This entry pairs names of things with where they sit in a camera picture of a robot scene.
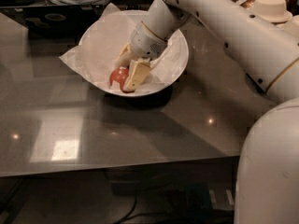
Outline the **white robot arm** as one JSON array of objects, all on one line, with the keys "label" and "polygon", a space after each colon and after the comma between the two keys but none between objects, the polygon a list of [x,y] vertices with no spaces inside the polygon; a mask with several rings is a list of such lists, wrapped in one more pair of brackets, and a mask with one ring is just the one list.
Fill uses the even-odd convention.
[{"label": "white robot arm", "polygon": [[144,80],[189,17],[216,36],[262,93],[277,102],[252,126],[235,187],[234,224],[299,224],[299,40],[231,0],[154,0],[121,51],[125,90]]}]

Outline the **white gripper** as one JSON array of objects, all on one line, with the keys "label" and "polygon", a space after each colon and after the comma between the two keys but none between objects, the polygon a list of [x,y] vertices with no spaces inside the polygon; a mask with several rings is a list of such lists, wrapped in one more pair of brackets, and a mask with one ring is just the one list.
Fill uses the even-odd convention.
[{"label": "white gripper", "polygon": [[167,42],[153,33],[146,24],[141,21],[133,30],[130,44],[126,44],[115,63],[116,67],[128,67],[129,74],[122,90],[135,91],[149,75],[150,59],[159,58],[167,47]]}]

